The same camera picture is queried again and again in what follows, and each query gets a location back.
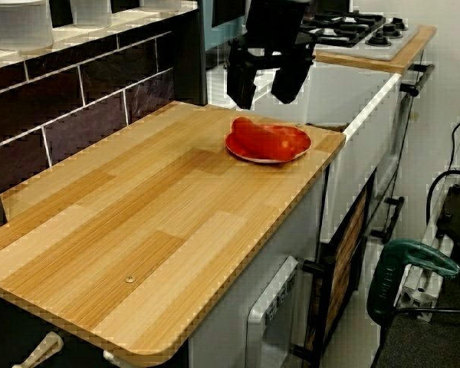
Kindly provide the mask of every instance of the black cable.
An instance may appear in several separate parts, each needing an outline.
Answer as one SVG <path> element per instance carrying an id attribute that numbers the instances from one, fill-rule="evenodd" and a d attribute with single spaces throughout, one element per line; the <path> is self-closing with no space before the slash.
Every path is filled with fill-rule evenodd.
<path id="1" fill-rule="evenodd" d="M 421 53 L 421 58 L 420 58 L 420 61 L 421 63 L 423 63 L 424 61 L 424 50 L 422 50 L 422 53 Z M 418 71 L 417 72 L 417 75 L 416 75 L 416 83 L 419 82 L 420 80 L 420 77 L 421 77 L 421 72 Z M 409 129 L 409 121 L 411 120 L 411 112 L 412 112 L 412 106 L 414 105 L 414 97 L 410 97 L 410 105 L 409 105 L 409 113 L 407 114 L 407 122 L 406 122 L 406 128 L 404 130 L 404 134 L 402 136 L 402 144 L 400 146 L 400 152 L 399 152 L 399 162 L 397 162 L 397 167 L 396 167 L 396 171 L 395 171 L 395 174 L 394 176 L 392 177 L 391 180 L 393 180 L 393 186 L 392 186 L 392 192 L 390 194 L 390 197 L 393 197 L 393 193 L 396 191 L 396 184 L 397 184 L 397 176 L 399 175 L 399 168 L 400 168 L 400 161 L 402 160 L 402 154 L 404 152 L 404 145 L 406 143 L 406 137 L 407 137 L 407 131 Z M 389 182 L 389 185 L 385 188 L 385 191 L 383 192 L 383 195 L 382 195 L 382 198 L 385 198 L 385 194 L 386 194 L 386 191 L 387 189 L 390 187 L 390 184 L 392 183 L 392 181 Z M 383 231 L 386 230 L 386 226 L 387 226 L 387 223 L 390 219 L 390 210 L 392 209 L 392 206 L 389 205 L 389 212 L 387 214 L 387 218 L 385 219 L 385 224 L 383 224 Z"/>
<path id="2" fill-rule="evenodd" d="M 452 168 L 453 160 L 455 159 L 455 133 L 459 127 L 460 123 L 458 123 L 457 126 L 452 130 L 452 154 L 450 156 L 450 166 L 448 167 L 448 170 Z"/>
<path id="3" fill-rule="evenodd" d="M 448 175 L 460 175 L 460 170 L 448 170 L 443 172 L 442 174 L 438 175 L 434 182 L 432 182 L 431 187 L 428 191 L 428 198 L 426 200 L 426 224 L 429 223 L 429 219 L 431 218 L 431 197 L 433 192 L 435 191 L 436 184 L 443 179 L 445 176 Z"/>
<path id="4" fill-rule="evenodd" d="M 446 308 L 401 308 L 401 309 L 396 309 L 394 313 L 397 314 L 397 313 L 411 313 L 411 312 L 460 314 L 460 309 L 446 309 Z"/>

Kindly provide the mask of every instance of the green power drill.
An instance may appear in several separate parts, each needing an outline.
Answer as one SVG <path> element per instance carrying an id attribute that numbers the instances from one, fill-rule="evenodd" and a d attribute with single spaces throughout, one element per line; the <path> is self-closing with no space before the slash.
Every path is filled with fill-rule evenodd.
<path id="1" fill-rule="evenodd" d="M 411 239 L 390 241 L 383 247 L 366 303 L 369 316 L 380 326 L 385 326 L 396 312 L 394 302 L 407 265 L 432 270 L 444 278 L 460 272 L 450 257 L 428 245 Z"/>

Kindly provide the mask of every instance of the gas stove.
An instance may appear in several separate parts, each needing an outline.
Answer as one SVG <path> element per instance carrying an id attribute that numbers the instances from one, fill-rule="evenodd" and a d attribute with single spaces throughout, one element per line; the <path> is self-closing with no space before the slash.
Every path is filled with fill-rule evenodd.
<path id="1" fill-rule="evenodd" d="M 390 61 L 417 34 L 418 25 L 382 15 L 327 12 L 304 20 L 301 30 L 317 36 L 315 50 Z"/>

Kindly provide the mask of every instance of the drawer handle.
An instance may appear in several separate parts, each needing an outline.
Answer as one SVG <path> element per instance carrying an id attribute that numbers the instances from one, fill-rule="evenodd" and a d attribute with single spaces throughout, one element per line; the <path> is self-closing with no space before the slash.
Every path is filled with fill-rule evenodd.
<path id="1" fill-rule="evenodd" d="M 33 368 L 51 358 L 63 348 L 63 340 L 54 332 L 50 332 L 34 349 L 32 354 L 22 364 L 16 364 L 12 368 Z"/>
<path id="2" fill-rule="evenodd" d="M 393 229 L 396 227 L 397 220 L 399 220 L 400 211 L 404 206 L 405 199 L 404 197 L 399 197 L 399 199 L 394 198 L 385 198 L 385 203 L 388 205 L 394 205 L 396 207 L 392 217 L 390 218 L 390 224 L 385 231 L 381 232 L 378 230 L 372 230 L 370 235 L 374 236 L 375 238 L 382 239 L 382 243 L 386 244 L 392 238 Z"/>

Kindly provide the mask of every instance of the red pepper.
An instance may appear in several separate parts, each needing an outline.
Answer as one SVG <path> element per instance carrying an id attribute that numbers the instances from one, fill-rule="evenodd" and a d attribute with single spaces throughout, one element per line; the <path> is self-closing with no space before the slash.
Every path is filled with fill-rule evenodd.
<path id="1" fill-rule="evenodd" d="M 266 130 L 246 117 L 234 120 L 232 132 L 244 148 L 263 159 L 289 161 L 297 155 L 299 149 L 289 136 Z"/>

